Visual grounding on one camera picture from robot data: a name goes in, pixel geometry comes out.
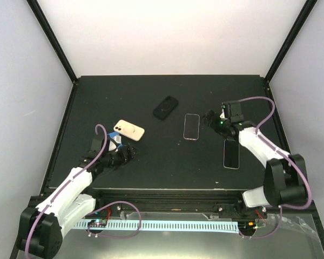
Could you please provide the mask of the beige phone case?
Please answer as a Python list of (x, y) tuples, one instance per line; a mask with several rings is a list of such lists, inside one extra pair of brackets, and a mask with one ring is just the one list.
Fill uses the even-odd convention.
[(125, 120), (119, 120), (113, 127), (114, 131), (134, 141), (139, 141), (145, 130)]

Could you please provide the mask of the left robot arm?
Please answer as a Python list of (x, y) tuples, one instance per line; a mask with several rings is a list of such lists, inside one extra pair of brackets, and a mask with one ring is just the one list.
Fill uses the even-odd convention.
[(90, 149), (44, 201), (25, 208), (19, 219), (17, 248), (26, 258), (54, 258), (66, 234), (87, 215), (100, 215), (104, 200), (87, 188), (105, 169), (117, 169), (137, 154), (118, 138), (94, 137)]

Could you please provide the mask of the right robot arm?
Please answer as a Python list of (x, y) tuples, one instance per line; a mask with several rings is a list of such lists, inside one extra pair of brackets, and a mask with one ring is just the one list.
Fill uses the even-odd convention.
[(242, 199), (235, 203), (238, 216), (248, 217), (259, 206), (303, 210), (311, 205), (304, 158), (281, 149), (262, 134), (260, 125), (245, 120), (240, 101), (224, 102), (220, 113), (208, 111), (202, 121), (226, 140), (249, 150), (265, 168), (263, 185), (243, 192)]

